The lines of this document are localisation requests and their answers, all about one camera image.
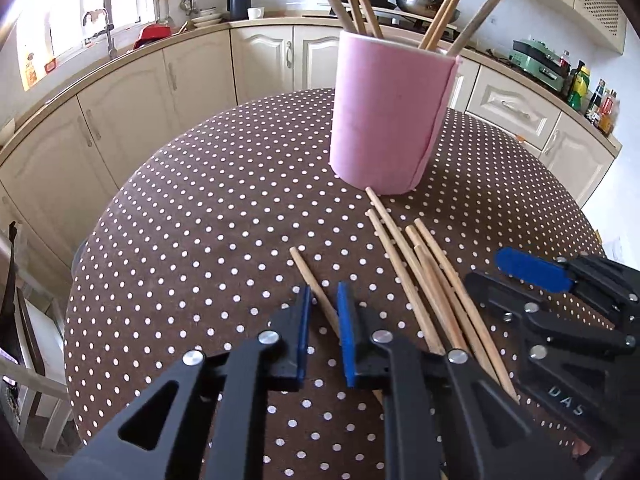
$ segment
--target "silver screw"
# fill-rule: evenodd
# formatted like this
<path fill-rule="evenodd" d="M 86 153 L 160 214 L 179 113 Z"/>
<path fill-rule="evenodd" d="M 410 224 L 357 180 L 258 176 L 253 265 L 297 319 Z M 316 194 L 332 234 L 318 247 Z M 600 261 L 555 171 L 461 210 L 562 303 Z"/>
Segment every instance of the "silver screw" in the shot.
<path fill-rule="evenodd" d="M 464 350 L 459 350 L 458 348 L 454 348 L 449 352 L 447 354 L 447 358 L 449 358 L 449 361 L 455 365 L 463 365 L 469 360 L 469 356 L 466 352 Z"/>
<path fill-rule="evenodd" d="M 200 350 L 189 350 L 182 356 L 182 362 L 187 366 L 199 365 L 204 361 L 204 354 Z"/>
<path fill-rule="evenodd" d="M 535 345 L 529 350 L 529 357 L 532 359 L 544 359 L 546 357 L 546 347 L 543 345 Z"/>
<path fill-rule="evenodd" d="M 263 345 L 272 345 L 277 343 L 280 339 L 280 334 L 274 332 L 273 330 L 264 330 L 258 334 L 258 341 L 260 341 Z"/>
<path fill-rule="evenodd" d="M 534 312 L 537 312 L 539 310 L 540 310 L 540 306 L 537 303 L 533 303 L 532 301 L 529 301 L 529 303 L 524 304 L 525 312 L 529 312 L 530 314 L 533 314 Z"/>
<path fill-rule="evenodd" d="M 394 335 L 389 332 L 389 330 L 376 330 L 373 334 L 371 334 L 371 338 L 376 343 L 391 343 L 394 339 Z"/>

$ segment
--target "window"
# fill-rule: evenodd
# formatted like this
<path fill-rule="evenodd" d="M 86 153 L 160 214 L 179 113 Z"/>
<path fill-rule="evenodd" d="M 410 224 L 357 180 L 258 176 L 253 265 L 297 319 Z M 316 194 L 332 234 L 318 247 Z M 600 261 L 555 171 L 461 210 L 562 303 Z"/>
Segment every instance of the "window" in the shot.
<path fill-rule="evenodd" d="M 82 18 L 88 11 L 106 7 L 114 34 L 136 22 L 153 20 L 152 0 L 18 0 L 22 9 L 17 22 L 18 65 L 27 90 L 46 75 L 45 65 L 54 58 L 60 64 L 90 44 L 104 30 L 105 15 L 95 22 Z M 101 41 L 99 36 L 93 41 Z"/>

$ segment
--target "polka dot tablecloth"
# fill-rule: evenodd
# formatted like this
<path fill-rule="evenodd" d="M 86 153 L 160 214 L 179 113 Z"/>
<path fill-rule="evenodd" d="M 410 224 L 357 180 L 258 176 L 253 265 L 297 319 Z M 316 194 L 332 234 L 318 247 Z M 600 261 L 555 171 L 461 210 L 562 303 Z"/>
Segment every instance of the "polka dot tablecloth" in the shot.
<path fill-rule="evenodd" d="M 215 116 L 161 148 L 113 199 L 89 237 L 68 305 L 66 372 L 85 442 L 184 352 L 231 350 L 291 304 L 302 283 L 291 246 L 331 299 L 339 280 L 351 282 L 357 301 L 424 346 L 365 216 L 366 194 L 329 167 L 333 97 L 303 91 Z M 461 275 L 498 272 L 492 260 L 502 246 L 548 259 L 602 251 L 539 161 L 453 110 L 417 189 L 383 203 L 401 226 L 422 218 Z M 575 298 L 547 299 L 565 317 L 602 322 Z M 516 372 L 510 327 L 486 322 Z M 319 307 L 308 344 L 302 391 L 269 396 L 265 478 L 382 479 L 382 409 L 369 392 L 347 389 L 337 337 Z M 571 447 L 564 425 L 528 397 L 521 403 Z"/>

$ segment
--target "drawer handle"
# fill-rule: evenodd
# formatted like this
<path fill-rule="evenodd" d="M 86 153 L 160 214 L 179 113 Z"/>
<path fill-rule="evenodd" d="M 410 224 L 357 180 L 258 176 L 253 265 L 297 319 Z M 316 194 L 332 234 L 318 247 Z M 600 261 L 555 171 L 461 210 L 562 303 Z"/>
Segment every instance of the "drawer handle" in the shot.
<path fill-rule="evenodd" d="M 178 81 L 175 78 L 174 64 L 169 63 L 168 69 L 169 69 L 169 79 L 171 80 L 171 86 L 174 88 L 174 92 L 175 92 L 178 89 Z"/>
<path fill-rule="evenodd" d="M 521 116 L 526 117 L 529 121 L 531 120 L 531 116 L 529 114 L 527 114 L 526 112 L 523 112 L 522 110 L 518 110 L 510 102 L 508 102 L 508 101 L 500 101 L 500 102 L 501 102 L 502 106 L 504 106 L 508 110 L 511 110 L 512 112 L 516 112 L 517 114 L 520 114 Z"/>
<path fill-rule="evenodd" d="M 102 136 L 100 134 L 100 130 L 98 130 L 98 127 L 95 125 L 94 114 L 91 112 L 91 110 L 86 111 L 86 120 L 91 133 L 95 136 L 95 140 L 100 140 Z"/>
<path fill-rule="evenodd" d="M 87 132 L 86 123 L 82 117 L 78 117 L 78 128 L 80 128 L 82 136 L 84 137 L 84 140 L 86 140 L 86 145 L 89 148 L 92 147 L 94 144 L 91 141 L 91 135 Z"/>
<path fill-rule="evenodd" d="M 549 147 L 545 150 L 545 155 L 551 153 L 551 150 L 556 146 L 556 139 L 558 138 L 558 130 L 554 130 L 554 134 L 551 136 L 551 140 L 549 140 Z"/>
<path fill-rule="evenodd" d="M 289 58 L 289 54 L 293 54 L 293 45 L 290 41 L 287 41 L 287 53 L 285 54 L 287 58 L 287 68 L 291 68 L 293 66 L 293 61 Z"/>

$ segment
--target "black kettle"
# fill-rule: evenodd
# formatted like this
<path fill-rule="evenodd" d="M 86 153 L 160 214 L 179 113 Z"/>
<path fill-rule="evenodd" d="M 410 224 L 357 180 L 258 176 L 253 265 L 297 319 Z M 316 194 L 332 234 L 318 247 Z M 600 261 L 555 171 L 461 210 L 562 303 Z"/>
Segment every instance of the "black kettle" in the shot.
<path fill-rule="evenodd" d="M 249 7 L 251 7 L 251 0 L 226 0 L 226 10 L 229 11 L 229 19 L 232 22 L 248 20 Z"/>

